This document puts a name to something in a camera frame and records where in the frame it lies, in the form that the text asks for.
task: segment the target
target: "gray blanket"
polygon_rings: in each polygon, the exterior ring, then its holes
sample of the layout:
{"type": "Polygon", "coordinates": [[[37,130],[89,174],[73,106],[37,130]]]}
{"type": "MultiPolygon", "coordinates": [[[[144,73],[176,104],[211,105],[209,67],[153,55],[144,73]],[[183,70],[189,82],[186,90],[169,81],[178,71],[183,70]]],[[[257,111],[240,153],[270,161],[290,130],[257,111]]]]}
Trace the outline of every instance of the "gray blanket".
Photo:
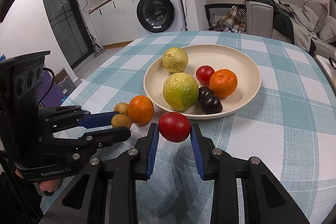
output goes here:
{"type": "Polygon", "coordinates": [[[293,8],[295,19],[290,18],[293,23],[294,44],[306,52],[310,49],[310,40],[317,40],[317,35],[314,33],[314,28],[319,20],[319,17],[312,9],[307,6],[298,8],[294,4],[290,4],[293,8]]]}

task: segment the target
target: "small brown fruit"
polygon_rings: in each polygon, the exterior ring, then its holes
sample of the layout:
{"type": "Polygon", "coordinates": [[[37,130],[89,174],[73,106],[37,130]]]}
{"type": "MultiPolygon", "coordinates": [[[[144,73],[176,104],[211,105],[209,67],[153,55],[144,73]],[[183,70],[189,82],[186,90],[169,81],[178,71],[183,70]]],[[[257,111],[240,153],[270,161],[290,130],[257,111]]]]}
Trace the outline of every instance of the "small brown fruit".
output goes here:
{"type": "Polygon", "coordinates": [[[126,103],[119,103],[119,104],[115,105],[114,111],[119,112],[120,114],[124,114],[124,115],[128,116],[127,107],[128,107],[128,104],[126,104],[126,103]]]}
{"type": "Polygon", "coordinates": [[[128,129],[130,129],[132,121],[128,116],[124,114],[116,114],[112,117],[111,125],[113,128],[127,127],[128,129]]]}

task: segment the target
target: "washing machine door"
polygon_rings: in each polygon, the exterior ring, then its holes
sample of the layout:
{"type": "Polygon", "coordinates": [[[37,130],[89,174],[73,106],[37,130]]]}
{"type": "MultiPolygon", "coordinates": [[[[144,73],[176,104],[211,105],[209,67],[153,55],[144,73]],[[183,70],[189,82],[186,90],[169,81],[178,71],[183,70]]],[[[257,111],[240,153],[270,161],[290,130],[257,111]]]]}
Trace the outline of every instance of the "washing machine door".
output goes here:
{"type": "Polygon", "coordinates": [[[140,0],[136,13],[140,24],[153,33],[166,31],[175,17],[175,9],[170,0],[140,0]]]}

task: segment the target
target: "sofa armrest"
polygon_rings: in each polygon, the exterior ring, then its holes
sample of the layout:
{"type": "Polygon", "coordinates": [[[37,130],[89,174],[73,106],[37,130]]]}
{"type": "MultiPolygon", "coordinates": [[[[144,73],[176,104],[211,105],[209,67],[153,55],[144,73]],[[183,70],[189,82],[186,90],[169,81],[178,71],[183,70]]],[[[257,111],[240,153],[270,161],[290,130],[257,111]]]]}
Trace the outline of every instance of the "sofa armrest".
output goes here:
{"type": "Polygon", "coordinates": [[[260,37],[272,37],[273,7],[255,1],[246,2],[246,32],[260,37]]]}

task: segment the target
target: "purple object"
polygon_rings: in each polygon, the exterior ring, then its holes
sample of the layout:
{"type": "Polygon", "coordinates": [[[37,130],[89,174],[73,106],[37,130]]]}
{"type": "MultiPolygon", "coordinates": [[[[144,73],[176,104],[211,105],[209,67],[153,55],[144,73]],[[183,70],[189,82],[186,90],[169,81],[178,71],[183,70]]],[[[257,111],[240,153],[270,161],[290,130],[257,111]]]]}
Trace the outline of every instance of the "purple object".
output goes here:
{"type": "MultiPolygon", "coordinates": [[[[53,78],[50,76],[50,74],[47,71],[43,71],[41,84],[37,87],[37,97],[39,100],[48,91],[52,81],[53,78]]],[[[53,83],[51,90],[41,103],[45,107],[60,106],[64,97],[65,95],[58,85],[53,83]]]]}

